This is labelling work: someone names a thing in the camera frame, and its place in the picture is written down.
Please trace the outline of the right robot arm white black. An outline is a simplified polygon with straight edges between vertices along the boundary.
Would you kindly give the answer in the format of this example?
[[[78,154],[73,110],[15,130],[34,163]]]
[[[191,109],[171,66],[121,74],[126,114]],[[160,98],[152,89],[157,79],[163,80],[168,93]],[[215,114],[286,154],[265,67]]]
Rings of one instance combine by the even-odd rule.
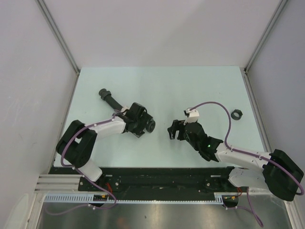
[[[173,120],[167,131],[170,139],[185,140],[206,161],[236,165],[229,175],[220,179],[224,191],[232,191],[235,187],[258,187],[285,201],[293,201],[296,195],[302,194],[299,184],[304,172],[282,150],[269,153],[234,148],[221,139],[208,136],[198,122]]]

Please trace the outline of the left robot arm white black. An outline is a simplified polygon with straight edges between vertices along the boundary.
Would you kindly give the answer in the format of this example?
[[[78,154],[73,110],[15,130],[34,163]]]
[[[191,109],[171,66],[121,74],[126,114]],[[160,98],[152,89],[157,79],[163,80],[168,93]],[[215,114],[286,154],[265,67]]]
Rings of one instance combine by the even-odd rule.
[[[61,155],[61,165],[77,170],[89,179],[89,186],[99,191],[105,186],[102,170],[91,159],[95,142],[115,134],[132,133],[137,138],[146,132],[152,133],[155,121],[147,109],[133,103],[131,107],[115,109],[110,119],[86,125],[74,120],[70,123],[56,145],[56,152]]]

